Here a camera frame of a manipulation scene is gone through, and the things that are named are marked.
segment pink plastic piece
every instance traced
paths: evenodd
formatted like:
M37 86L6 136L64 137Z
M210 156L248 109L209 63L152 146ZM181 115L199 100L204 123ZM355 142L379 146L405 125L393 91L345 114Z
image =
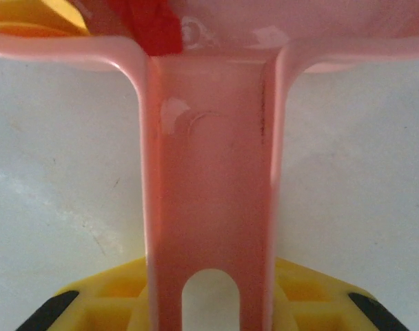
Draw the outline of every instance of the pink plastic piece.
M241 330L270 331L288 90L308 67L419 58L419 0L177 0L185 53L125 37L25 40L0 57L104 62L139 96L152 329L181 329L199 270L237 283Z

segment white surface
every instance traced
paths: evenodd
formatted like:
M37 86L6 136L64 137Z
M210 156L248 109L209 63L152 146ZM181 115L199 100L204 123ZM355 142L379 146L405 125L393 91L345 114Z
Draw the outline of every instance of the white surface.
M0 60L0 331L143 255L136 105L118 73ZM301 77L284 158L278 254L419 331L419 61Z

